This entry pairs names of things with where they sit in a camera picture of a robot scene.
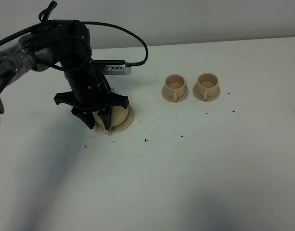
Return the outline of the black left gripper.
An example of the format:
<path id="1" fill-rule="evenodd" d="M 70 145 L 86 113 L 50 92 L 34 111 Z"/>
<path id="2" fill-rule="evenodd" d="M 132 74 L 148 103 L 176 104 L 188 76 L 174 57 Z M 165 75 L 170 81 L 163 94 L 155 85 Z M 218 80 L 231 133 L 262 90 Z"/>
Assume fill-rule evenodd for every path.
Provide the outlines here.
<path id="1" fill-rule="evenodd" d="M 112 106 L 127 108 L 127 96 L 111 91 L 110 85 L 101 72 L 103 65 L 89 61 L 82 69 L 65 72 L 71 91 L 57 93 L 54 101 L 57 105 L 65 103 L 72 106 L 71 113 L 79 118 L 89 129 L 95 126 L 95 118 L 91 112 L 97 113 L 97 122 L 105 131 L 111 130 Z"/>

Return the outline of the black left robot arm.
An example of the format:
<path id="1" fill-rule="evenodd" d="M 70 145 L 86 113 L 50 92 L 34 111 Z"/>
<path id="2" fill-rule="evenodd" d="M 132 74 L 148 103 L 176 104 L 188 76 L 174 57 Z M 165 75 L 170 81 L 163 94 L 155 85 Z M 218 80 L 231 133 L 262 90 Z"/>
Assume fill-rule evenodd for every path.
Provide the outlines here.
<path id="1" fill-rule="evenodd" d="M 0 51 L 0 94 L 30 70 L 42 72 L 53 68 L 64 73 L 71 88 L 56 94 L 55 103 L 70 105 L 72 114 L 87 127 L 101 124 L 103 130 L 111 131 L 113 112 L 117 108 L 122 108 L 122 118 L 127 118 L 128 98 L 114 93 L 104 75 L 106 66 L 125 66 L 126 62 L 92 59 L 86 23 L 78 20 L 42 22 L 1 40 L 0 46 L 13 39 L 19 42 Z M 0 115 L 3 113 L 0 98 Z"/>

